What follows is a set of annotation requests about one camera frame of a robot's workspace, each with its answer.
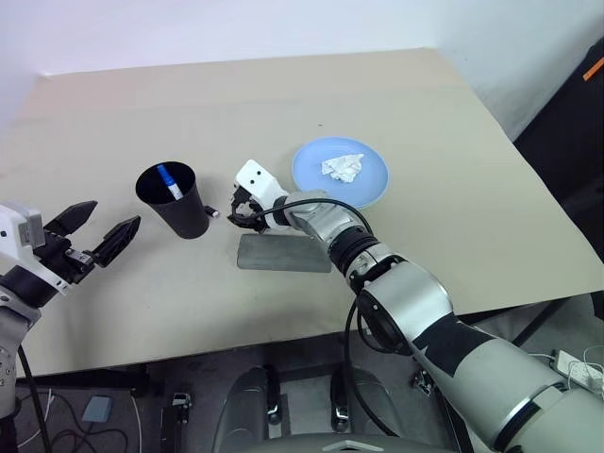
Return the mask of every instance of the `white tissue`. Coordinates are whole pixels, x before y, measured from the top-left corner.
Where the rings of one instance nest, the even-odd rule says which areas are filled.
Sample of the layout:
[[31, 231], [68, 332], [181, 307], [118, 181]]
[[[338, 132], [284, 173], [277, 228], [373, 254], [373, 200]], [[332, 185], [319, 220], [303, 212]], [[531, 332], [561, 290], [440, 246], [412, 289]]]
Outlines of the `white tissue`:
[[352, 182], [361, 171], [361, 158], [363, 154], [347, 154], [334, 159], [321, 162], [321, 174], [330, 175], [343, 182]]

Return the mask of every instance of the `black cup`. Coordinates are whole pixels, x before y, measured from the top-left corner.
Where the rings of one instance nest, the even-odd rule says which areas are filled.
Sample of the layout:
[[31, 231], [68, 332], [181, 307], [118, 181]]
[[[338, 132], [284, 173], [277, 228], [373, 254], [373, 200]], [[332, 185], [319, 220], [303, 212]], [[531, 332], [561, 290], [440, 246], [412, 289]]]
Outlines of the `black cup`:
[[182, 192], [175, 200], [158, 171], [158, 165], [147, 168], [136, 181], [136, 195], [183, 239], [198, 238], [206, 232], [210, 220], [204, 211], [195, 184], [195, 172], [181, 162], [163, 162]]

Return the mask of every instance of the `white wall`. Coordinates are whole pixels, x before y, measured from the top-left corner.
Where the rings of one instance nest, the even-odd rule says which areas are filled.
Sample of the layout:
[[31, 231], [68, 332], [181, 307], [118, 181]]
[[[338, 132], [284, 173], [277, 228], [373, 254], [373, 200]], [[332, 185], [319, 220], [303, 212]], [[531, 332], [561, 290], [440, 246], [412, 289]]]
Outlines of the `white wall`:
[[0, 0], [0, 128], [36, 72], [431, 46], [513, 139], [603, 24], [602, 0]]

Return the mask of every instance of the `beige table surface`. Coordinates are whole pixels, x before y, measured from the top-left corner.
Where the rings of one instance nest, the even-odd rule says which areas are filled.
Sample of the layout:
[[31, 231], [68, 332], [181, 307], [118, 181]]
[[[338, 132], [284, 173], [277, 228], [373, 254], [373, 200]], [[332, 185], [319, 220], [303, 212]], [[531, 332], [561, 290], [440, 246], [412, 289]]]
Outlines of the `beige table surface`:
[[[224, 217], [179, 239], [134, 194], [177, 159], [227, 213], [253, 158], [293, 190], [295, 150], [342, 135], [373, 146], [391, 180], [364, 211], [376, 235], [449, 290], [457, 313], [603, 286], [602, 264], [476, 96], [432, 50], [249, 60], [41, 78], [0, 142], [0, 194], [46, 220], [95, 199], [75, 247], [139, 213], [107, 269], [55, 297], [25, 340], [34, 373], [153, 361], [343, 328], [341, 276], [244, 271]], [[2, 271], [8, 269], [3, 262]]]

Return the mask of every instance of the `metal plate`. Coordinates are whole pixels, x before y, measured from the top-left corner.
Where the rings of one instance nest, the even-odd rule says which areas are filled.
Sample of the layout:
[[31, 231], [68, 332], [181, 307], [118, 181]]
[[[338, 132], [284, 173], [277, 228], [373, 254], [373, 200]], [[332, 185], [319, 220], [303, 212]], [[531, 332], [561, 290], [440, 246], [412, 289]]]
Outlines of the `metal plate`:
[[321, 245], [306, 236], [244, 234], [239, 241], [237, 267], [328, 274], [331, 261]]

